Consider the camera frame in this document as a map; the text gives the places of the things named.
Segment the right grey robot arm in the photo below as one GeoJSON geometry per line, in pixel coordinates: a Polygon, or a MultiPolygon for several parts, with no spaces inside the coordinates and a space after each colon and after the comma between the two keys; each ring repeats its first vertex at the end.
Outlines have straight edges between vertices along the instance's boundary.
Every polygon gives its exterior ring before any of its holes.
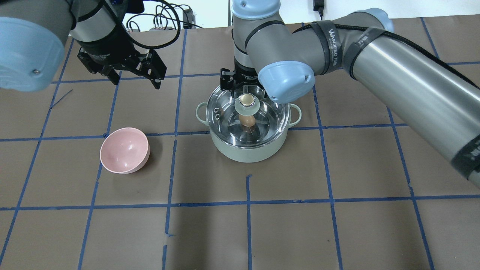
{"type": "Polygon", "coordinates": [[[234,0],[235,59],[268,97],[290,103],[317,75],[342,68],[479,186],[479,87],[412,41],[373,8],[290,33],[279,0],[234,0]]]}

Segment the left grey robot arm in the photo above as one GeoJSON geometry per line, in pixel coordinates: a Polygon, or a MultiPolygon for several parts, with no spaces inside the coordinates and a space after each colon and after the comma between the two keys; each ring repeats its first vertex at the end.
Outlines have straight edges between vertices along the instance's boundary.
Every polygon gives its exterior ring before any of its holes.
{"type": "Polygon", "coordinates": [[[143,2],[111,0],[2,0],[1,88],[22,92],[46,89],[58,70],[68,36],[80,46],[78,58],[92,74],[101,74],[114,85],[118,71],[131,72],[161,87],[167,67],[160,48],[174,44],[180,36],[174,5],[161,4],[174,13],[176,32],[169,41],[146,45],[136,41],[122,25],[126,13],[143,12],[143,2]]]}

